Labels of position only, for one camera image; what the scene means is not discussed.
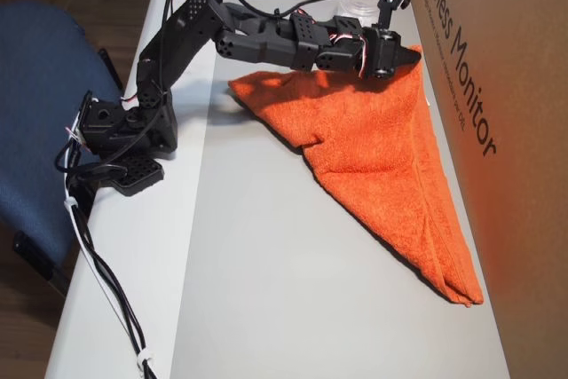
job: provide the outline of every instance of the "cardboard box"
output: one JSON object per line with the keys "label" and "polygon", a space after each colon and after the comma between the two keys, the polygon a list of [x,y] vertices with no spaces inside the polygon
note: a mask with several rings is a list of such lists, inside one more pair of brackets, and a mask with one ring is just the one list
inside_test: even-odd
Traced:
{"label": "cardboard box", "polygon": [[512,378],[568,372],[565,0],[413,0]]}

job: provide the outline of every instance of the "white cable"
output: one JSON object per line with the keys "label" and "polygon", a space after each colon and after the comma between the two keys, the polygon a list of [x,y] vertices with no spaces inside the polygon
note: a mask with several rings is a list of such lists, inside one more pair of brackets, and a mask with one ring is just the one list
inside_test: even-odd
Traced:
{"label": "white cable", "polygon": [[[78,122],[79,122],[79,114],[77,113],[75,121],[73,122],[73,126],[71,126],[71,133],[69,134],[69,138],[73,138],[73,135],[75,135],[75,130],[76,130]],[[65,152],[65,161],[64,161],[65,167],[67,167],[68,156],[69,156],[69,149],[67,149],[66,152]],[[85,248],[85,246],[84,246],[83,239],[81,238],[81,233],[79,232],[79,227],[77,226],[77,223],[75,221],[75,215],[73,215],[73,211],[71,210],[71,207],[74,204],[75,198],[69,196],[69,190],[67,190],[66,182],[67,182],[67,173],[65,172],[63,174],[63,186],[65,188],[65,203],[66,203],[67,210],[69,211],[69,216],[71,217],[71,223],[73,224],[73,229],[75,230],[75,237],[79,241],[79,245],[81,246],[81,251],[83,253],[83,256],[85,257],[87,264],[91,268],[91,271],[92,271],[93,275],[95,276],[95,279],[97,279],[97,282],[99,283],[100,288],[102,289],[103,293],[105,294],[106,300],[113,307],[113,310],[114,310],[114,313],[116,314],[116,317],[121,322],[122,327],[124,328],[124,331],[126,332],[126,334],[128,334],[126,322],[125,322],[124,318],[122,317],[122,310],[120,309],[120,307],[118,306],[118,304],[116,302],[116,298],[114,296],[114,293],[110,289],[110,287],[108,287],[108,285],[100,277],[99,272],[97,271],[97,268],[95,267],[95,262],[93,261],[91,254],[89,253],[87,248]]]}
{"label": "white cable", "polygon": [[364,36],[354,37],[353,35],[347,33],[341,35],[332,35],[332,36],[333,37],[330,37],[329,40],[331,40],[333,44],[336,44],[337,41],[341,39],[356,39],[363,42],[363,53],[361,54],[361,69],[359,70],[359,77],[362,78],[363,73],[365,72],[365,65],[367,62],[367,39]]}

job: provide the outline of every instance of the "cable tie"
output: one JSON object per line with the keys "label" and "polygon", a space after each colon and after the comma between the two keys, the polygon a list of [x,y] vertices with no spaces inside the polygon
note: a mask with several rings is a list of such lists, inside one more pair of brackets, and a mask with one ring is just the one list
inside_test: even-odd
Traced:
{"label": "cable tie", "polygon": [[150,359],[153,358],[154,354],[147,347],[142,348],[142,350],[140,350],[138,356],[136,357],[136,362],[138,364],[138,368],[140,369],[141,375],[144,374],[144,366],[142,365],[142,363],[144,363],[144,361],[149,361]]}
{"label": "cable tie", "polygon": [[65,201],[63,201],[63,204],[65,205],[65,209],[67,209],[69,211],[69,213],[73,214],[73,207],[74,206],[79,206],[79,203],[77,203],[77,199],[75,197],[73,197],[72,195],[69,195]]}

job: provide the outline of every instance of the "bracket hole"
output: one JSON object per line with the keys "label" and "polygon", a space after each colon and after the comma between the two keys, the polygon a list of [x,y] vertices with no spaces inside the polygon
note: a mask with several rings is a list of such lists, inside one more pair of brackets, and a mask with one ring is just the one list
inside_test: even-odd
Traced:
{"label": "bracket hole", "polygon": [[103,109],[99,111],[99,120],[106,120],[109,116],[110,113],[108,113],[108,110]]}

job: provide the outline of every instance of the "wooden floor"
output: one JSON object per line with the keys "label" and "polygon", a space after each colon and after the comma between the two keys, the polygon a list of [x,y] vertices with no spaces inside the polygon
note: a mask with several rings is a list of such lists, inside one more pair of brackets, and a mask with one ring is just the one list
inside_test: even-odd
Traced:
{"label": "wooden floor", "polygon": [[[105,47],[126,83],[149,0],[71,0],[68,11],[96,47]],[[0,224],[0,379],[41,378],[64,300],[12,253]],[[67,270],[73,271],[76,252]]]}

